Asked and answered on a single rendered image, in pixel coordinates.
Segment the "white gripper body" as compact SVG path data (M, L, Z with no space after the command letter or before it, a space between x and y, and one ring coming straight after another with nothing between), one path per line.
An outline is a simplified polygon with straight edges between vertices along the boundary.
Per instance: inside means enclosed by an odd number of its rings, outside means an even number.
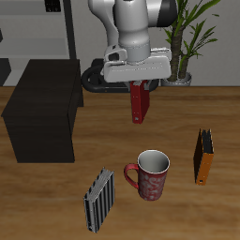
M148 58L137 64L127 62L127 50L108 47L100 75L107 83L123 83L169 78L172 75L172 52L167 48L153 48Z

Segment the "orange book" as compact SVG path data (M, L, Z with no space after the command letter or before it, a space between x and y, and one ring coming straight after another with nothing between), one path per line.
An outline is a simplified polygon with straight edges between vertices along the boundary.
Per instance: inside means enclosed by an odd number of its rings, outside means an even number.
M201 129L199 131L193 157L195 184L204 186L211 168L214 157L211 130Z

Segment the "black and white striped book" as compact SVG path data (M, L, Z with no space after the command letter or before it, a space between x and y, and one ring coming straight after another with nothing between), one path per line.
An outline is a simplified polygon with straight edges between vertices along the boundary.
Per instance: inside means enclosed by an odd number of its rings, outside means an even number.
M83 203L87 229L97 233L114 204L114 172L102 168Z

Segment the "green pot plant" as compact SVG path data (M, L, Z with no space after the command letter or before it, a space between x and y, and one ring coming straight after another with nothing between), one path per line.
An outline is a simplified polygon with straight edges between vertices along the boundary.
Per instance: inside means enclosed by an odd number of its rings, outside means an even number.
M201 56L199 49L205 44L217 41L216 38L212 38L215 26L201 34L205 20L197 22L195 25L192 23L207 9L218 4L220 0L209 0L206 3L200 0L193 9L188 7L188 0L176 0L176 2L177 18L168 29L164 29L168 37L166 41L171 45L172 75L167 79L161 79L161 86L190 86L192 76L187 72L188 60L193 56Z

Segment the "dark wooden cabinet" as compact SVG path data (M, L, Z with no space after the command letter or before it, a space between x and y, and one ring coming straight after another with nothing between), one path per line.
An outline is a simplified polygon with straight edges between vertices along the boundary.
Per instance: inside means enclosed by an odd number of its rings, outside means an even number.
M82 105L78 60L29 61L2 113L17 161L72 163L72 132Z

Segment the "red patterned mug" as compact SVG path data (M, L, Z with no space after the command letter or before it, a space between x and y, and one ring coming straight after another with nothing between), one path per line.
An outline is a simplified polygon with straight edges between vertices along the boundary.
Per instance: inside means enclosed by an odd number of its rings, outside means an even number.
M128 164L124 169L126 180L135 187L145 201L156 201L162 195L167 172L170 168L169 158L158 150L145 150L138 156L136 164ZM128 176L129 170L135 170L138 181Z

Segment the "white bookshelf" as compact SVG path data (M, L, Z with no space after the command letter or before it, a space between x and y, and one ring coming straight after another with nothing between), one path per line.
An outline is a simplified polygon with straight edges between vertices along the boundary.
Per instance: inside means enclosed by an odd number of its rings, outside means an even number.
M76 59L71 0L0 0L1 58Z

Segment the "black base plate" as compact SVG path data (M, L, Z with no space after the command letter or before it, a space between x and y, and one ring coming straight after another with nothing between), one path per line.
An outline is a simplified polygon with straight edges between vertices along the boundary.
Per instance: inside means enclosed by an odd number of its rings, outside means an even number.
M104 63L102 58L93 60L89 67L82 74L82 86L92 93L129 93L130 88L123 82L106 82L100 74Z

